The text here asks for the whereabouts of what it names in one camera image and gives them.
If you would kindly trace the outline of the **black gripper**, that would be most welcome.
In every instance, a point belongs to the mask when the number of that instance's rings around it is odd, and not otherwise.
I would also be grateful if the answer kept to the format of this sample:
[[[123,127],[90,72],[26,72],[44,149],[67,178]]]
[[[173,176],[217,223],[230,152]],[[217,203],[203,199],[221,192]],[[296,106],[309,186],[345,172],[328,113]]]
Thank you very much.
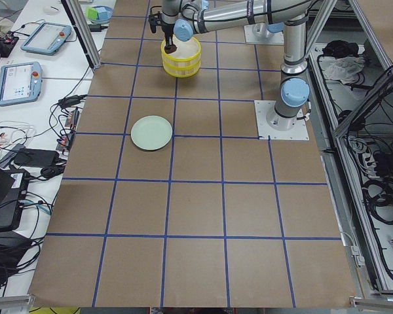
[[[164,32],[165,44],[164,48],[169,48],[169,46],[173,46],[173,34],[174,34],[174,24],[166,23],[164,21],[161,22],[162,31]]]

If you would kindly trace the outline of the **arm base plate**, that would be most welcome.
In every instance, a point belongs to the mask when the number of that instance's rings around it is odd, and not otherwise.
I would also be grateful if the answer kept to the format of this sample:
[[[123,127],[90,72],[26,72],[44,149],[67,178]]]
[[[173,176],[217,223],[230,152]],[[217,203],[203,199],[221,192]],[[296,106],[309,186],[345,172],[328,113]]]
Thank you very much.
[[[308,141],[309,134],[303,110],[283,118],[275,111],[275,101],[255,100],[257,134],[261,140]]]
[[[244,26],[245,39],[248,44],[284,45],[284,24],[258,23]]]

